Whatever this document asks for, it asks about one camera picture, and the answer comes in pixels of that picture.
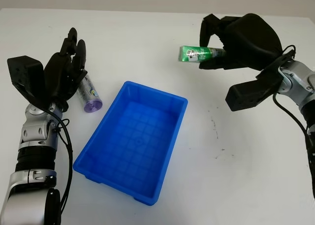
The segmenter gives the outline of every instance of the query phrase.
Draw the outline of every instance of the robotic hand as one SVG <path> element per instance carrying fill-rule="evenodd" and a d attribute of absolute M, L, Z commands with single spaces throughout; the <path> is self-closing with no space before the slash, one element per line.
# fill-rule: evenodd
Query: robotic hand
<path fill-rule="evenodd" d="M 207 47 L 210 37 L 217 35 L 226 51 L 225 57 L 200 63 L 200 69 L 234 69 L 249 67 L 260 71 L 257 80 L 232 86 L 225 101 L 232 111 L 257 106 L 273 95 L 275 104 L 290 115 L 305 136 L 315 198 L 315 72 L 294 60 L 293 50 L 285 53 L 275 31 L 259 16 L 217 18 L 205 17 L 201 24 L 200 46 Z M 276 100 L 276 94 L 290 97 L 307 122 L 306 129 Z"/>
<path fill-rule="evenodd" d="M 10 177 L 0 225 L 61 223 L 72 179 L 72 146 L 63 122 L 66 119 L 61 118 L 68 109 L 67 100 L 87 74 L 85 58 L 85 43 L 80 40 L 77 44 L 77 31 L 72 28 L 60 52 L 51 57 L 45 69 L 41 62 L 27 56 L 8 59 L 12 84 L 30 104 L 25 110 L 18 163 Z M 61 128 L 66 142 L 60 135 Z M 68 182 L 61 200 L 54 189 L 58 135 L 69 154 Z"/>

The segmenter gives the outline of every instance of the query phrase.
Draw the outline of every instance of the white table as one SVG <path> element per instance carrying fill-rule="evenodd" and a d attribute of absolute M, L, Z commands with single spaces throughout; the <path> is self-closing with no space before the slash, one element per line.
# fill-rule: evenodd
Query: white table
<path fill-rule="evenodd" d="M 183 96 L 189 104 L 158 202 L 149 207 L 74 172 L 64 225 L 296 225 L 314 224 L 315 206 L 303 134 L 268 98 L 231 112 L 230 86 L 258 72 L 199 70 L 177 61 L 179 46 L 198 45 L 206 14 L 41 9 L 0 11 L 0 201 L 14 171 L 27 101 L 11 85 L 6 59 L 27 55 L 46 65 L 71 27 L 87 45 L 86 69 L 104 105 L 85 113 L 69 100 L 68 127 L 76 159 L 126 80 Z M 315 25 L 306 18 L 263 17 L 283 47 L 315 66 Z M 217 38 L 210 46 L 222 47 Z M 286 97 L 279 101 L 302 119 Z M 67 179 L 59 143 L 57 188 Z"/>

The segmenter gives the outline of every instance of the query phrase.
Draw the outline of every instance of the green can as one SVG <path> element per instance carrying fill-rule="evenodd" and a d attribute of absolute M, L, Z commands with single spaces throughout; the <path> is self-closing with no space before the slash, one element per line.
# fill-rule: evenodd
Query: green can
<path fill-rule="evenodd" d="M 182 46 L 179 51 L 179 61 L 200 63 L 216 57 L 225 56 L 224 49 Z"/>

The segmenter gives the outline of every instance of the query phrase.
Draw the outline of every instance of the purple can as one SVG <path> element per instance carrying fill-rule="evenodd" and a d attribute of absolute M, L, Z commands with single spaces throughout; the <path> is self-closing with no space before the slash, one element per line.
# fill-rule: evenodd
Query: purple can
<path fill-rule="evenodd" d="M 77 90 L 77 94 L 83 105 L 84 111 L 87 113 L 96 112 L 103 105 L 103 102 L 100 100 L 98 93 L 95 90 L 94 85 L 92 84 L 92 81 L 88 75 L 82 79 Z"/>

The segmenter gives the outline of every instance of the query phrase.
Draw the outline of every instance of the blue plastic tray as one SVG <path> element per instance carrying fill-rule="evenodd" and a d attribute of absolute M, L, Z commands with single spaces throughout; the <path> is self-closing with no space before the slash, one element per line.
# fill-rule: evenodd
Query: blue plastic tray
<path fill-rule="evenodd" d="M 157 202 L 187 99 L 125 82 L 73 168 L 136 200 Z"/>

